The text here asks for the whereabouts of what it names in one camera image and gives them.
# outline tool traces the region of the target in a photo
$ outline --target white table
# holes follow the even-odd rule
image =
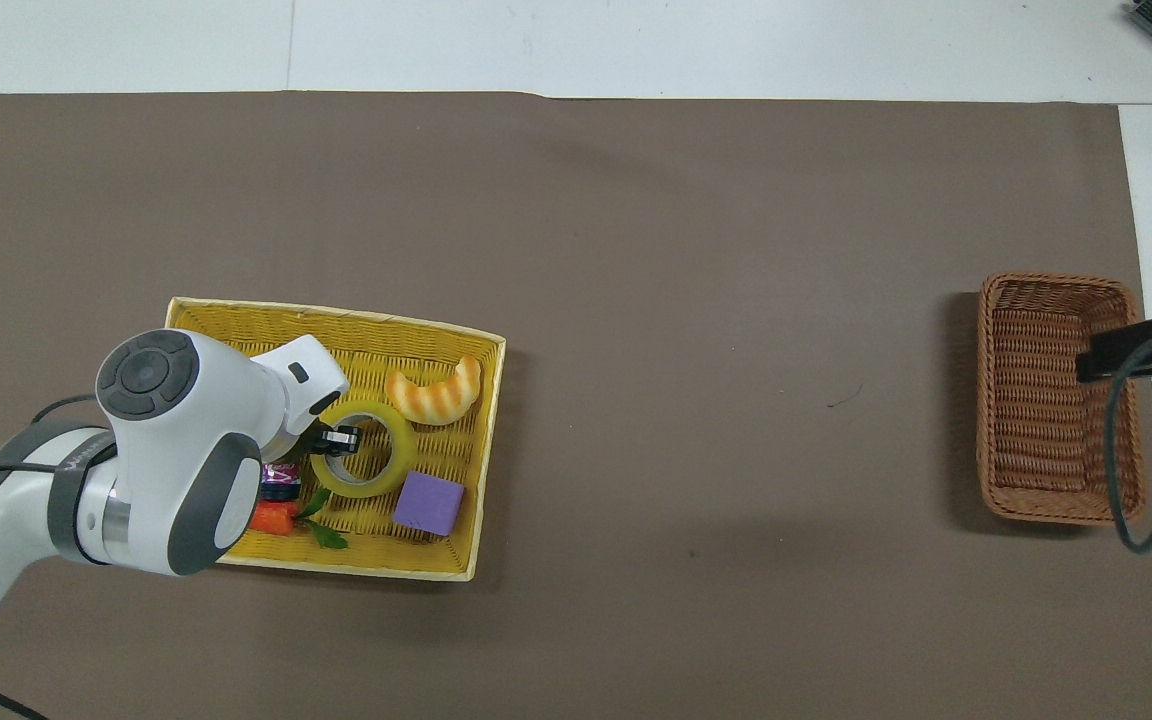
[[[0,92],[290,88],[1119,104],[1152,314],[1152,40],[1122,3],[737,5],[0,3]]]

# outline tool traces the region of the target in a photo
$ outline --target green leaf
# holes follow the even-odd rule
[[[302,523],[305,523],[310,526],[310,530],[314,532],[314,539],[319,541],[319,547],[326,547],[329,550],[349,547],[349,541],[344,539],[341,533],[335,532],[332,528],[317,524],[313,520],[302,520]]]
[[[323,510],[323,507],[328,502],[332,497],[332,491],[328,488],[319,488],[314,492],[314,497],[310,498],[310,501],[305,502],[305,507],[302,507],[301,511],[293,515],[293,520],[305,520],[310,515],[314,515],[316,511]]]

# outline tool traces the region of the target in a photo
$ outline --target scratch mark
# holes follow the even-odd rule
[[[838,407],[838,406],[842,406],[842,404],[843,404],[844,402],[847,402],[847,401],[849,401],[849,400],[854,400],[854,399],[855,399],[856,396],[858,396],[858,395],[861,394],[861,391],[863,391],[863,389],[865,389],[865,384],[864,384],[864,382],[861,382],[861,386],[859,386],[858,388],[856,388],[856,392],[855,392],[855,393],[851,393],[851,395],[849,395],[849,396],[847,396],[847,397],[842,397],[842,400],[840,400],[840,401],[838,401],[838,402],[831,402],[831,404],[828,404],[828,406],[826,406],[826,407]]]

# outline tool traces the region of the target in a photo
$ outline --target brown basket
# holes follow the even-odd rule
[[[1000,273],[980,288],[977,468],[1006,518],[1107,525],[1105,406],[1109,382],[1078,382],[1092,334],[1139,323],[1132,293],[1105,278]],[[1135,388],[1117,414],[1128,518],[1144,506]]]

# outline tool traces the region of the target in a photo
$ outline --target yellow basket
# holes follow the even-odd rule
[[[456,325],[426,323],[394,314],[362,313],[333,306],[286,305],[280,302],[191,300],[174,297],[166,327],[196,331],[240,351],[259,355],[302,334],[312,334],[338,359],[349,378],[349,392],[339,402],[385,402],[384,381],[402,370],[414,382],[434,382],[452,373],[463,355],[483,364],[479,401],[465,418],[447,427],[414,425],[416,470],[465,486],[465,498],[450,537],[439,537],[394,524],[397,493],[384,497],[333,497],[314,520],[346,535],[349,547],[319,547],[308,530],[288,537],[243,533],[221,558],[227,564],[258,564],[392,578],[471,579],[483,530],[483,497],[495,426],[505,339]],[[377,442],[346,462],[357,477],[384,464]],[[302,497],[319,486],[310,464],[301,469]]]

